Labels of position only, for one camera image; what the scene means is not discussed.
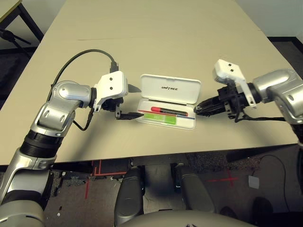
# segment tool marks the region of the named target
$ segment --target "white plastic case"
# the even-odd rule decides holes
[[[192,130],[196,126],[194,105],[198,100],[201,82],[196,79],[165,77],[143,74],[141,76],[141,95],[137,112],[144,116],[137,121],[173,128]],[[161,108],[161,112],[152,111]],[[171,114],[162,109],[182,111],[185,113]]]

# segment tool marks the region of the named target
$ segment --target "table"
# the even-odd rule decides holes
[[[21,16],[22,20],[41,42],[44,35],[21,2],[22,0],[0,1],[0,28],[5,29],[17,16]]]
[[[128,82],[140,86],[144,73],[199,79],[199,102],[217,95],[223,85],[212,77],[215,62],[239,64],[248,82],[280,68],[291,68],[234,0],[67,0],[0,111],[1,159],[8,164],[23,142],[50,84],[60,68],[80,51],[109,52]],[[62,80],[94,86],[110,62],[89,53],[73,62]],[[129,94],[123,112],[135,111],[140,93]],[[89,110],[78,109],[82,126]],[[257,116],[281,116],[274,103],[258,104]],[[101,111],[87,131],[74,125],[57,162],[212,151],[296,143],[285,122],[235,124],[227,114],[197,117],[192,131],[118,121]]]

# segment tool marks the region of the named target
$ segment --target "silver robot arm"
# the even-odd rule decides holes
[[[288,122],[303,147],[303,81],[299,75],[289,69],[275,70],[246,83],[238,65],[219,60],[213,71],[215,81],[226,84],[218,90],[219,96],[201,102],[195,109],[198,115],[211,116],[227,112],[235,122],[241,120],[279,120]],[[251,118],[244,113],[244,108],[257,108],[257,103],[274,101],[283,118]]]
[[[93,88],[73,81],[53,87],[50,100],[41,107],[4,174],[0,187],[1,227],[44,226],[43,209],[53,181],[50,166],[75,118],[75,110],[89,106],[92,116],[104,108],[116,111],[117,119],[133,119],[139,115],[119,110],[127,94],[127,79],[121,71],[102,76]]]

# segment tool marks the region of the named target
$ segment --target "green label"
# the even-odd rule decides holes
[[[173,124],[173,125],[176,125],[176,121],[177,121],[177,118],[175,116],[166,116],[166,115],[155,114],[155,113],[145,113],[144,118],[164,122],[167,124]]]

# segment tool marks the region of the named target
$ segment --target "wire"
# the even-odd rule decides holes
[[[89,127],[90,121],[91,121],[91,119],[93,118],[93,114],[94,114],[94,109],[91,108],[91,109],[90,109],[90,112],[89,112],[89,116],[88,116],[87,121],[86,121],[86,125],[85,125],[84,128],[82,128],[76,121],[73,121],[73,123],[74,123],[81,131],[85,131],[85,130]]]
[[[278,158],[277,156],[275,156],[275,155],[264,155],[264,156],[262,156],[261,159],[260,159],[259,165],[260,165],[262,159],[265,158],[265,157],[268,157],[268,156],[275,157],[283,166],[283,170],[284,170],[283,196],[284,196],[284,201],[285,201],[285,205],[287,207],[287,210],[288,210],[288,212],[290,212],[290,209],[289,209],[289,206],[288,206],[288,203],[287,203],[287,200],[286,200],[286,195],[285,195],[285,185],[286,185],[286,168],[285,168],[285,165],[282,162],[282,160],[280,158]]]
[[[243,116],[242,118],[238,119],[237,117],[235,118],[235,122],[240,122],[240,121],[281,121],[281,122],[285,122],[285,118],[284,117],[250,117],[248,116],[244,110],[242,110],[243,112]]]
[[[49,91],[48,96],[47,96],[47,100],[46,100],[47,102],[51,99],[53,87],[56,85],[56,83],[58,82],[60,76],[62,75],[62,73],[64,72],[64,70],[67,68],[67,66],[69,66],[69,64],[71,64],[76,58],[78,58],[81,55],[84,55],[86,53],[89,53],[89,52],[98,52],[98,53],[102,53],[102,54],[106,55],[112,61],[110,72],[112,72],[112,68],[115,67],[115,66],[117,68],[115,68],[113,70],[118,71],[117,70],[118,69],[117,63],[115,62],[114,58],[109,53],[107,53],[107,52],[105,52],[103,50],[98,50],[98,49],[89,49],[89,50],[82,51],[82,52],[76,54],[75,56],[73,56],[71,59],[69,59],[66,62],[65,65],[63,65],[62,69],[59,71],[58,75],[56,76],[55,80],[53,81],[53,84],[51,85],[51,90]]]
[[[89,50],[85,50],[85,51],[82,51],[78,54],[76,54],[75,56],[73,56],[71,59],[69,59],[65,65],[63,65],[63,67],[61,68],[61,70],[59,71],[58,75],[56,76],[55,80],[53,81],[53,84],[51,85],[51,90],[49,91],[48,93],[48,96],[47,96],[47,102],[51,99],[52,97],[52,90],[54,88],[54,86],[57,84],[60,76],[62,75],[62,73],[64,72],[64,70],[69,66],[69,64],[71,64],[76,58],[80,57],[81,55],[84,55],[86,53],[90,53],[90,52],[98,52],[98,53],[102,53],[104,55],[106,55],[107,57],[110,58],[111,60],[111,65],[110,65],[110,70],[109,72],[115,72],[115,71],[118,71],[119,70],[119,67],[118,67],[118,64],[117,62],[115,62],[114,58],[107,52],[103,51],[103,50],[98,50],[98,49],[89,49]],[[87,119],[87,122],[86,122],[86,125],[84,128],[82,128],[76,121],[73,121],[73,123],[82,131],[85,131],[88,127],[89,127],[89,124],[91,122],[91,119],[93,117],[93,114],[94,114],[94,109],[91,108],[90,112],[89,112],[89,115],[88,115],[88,119]]]

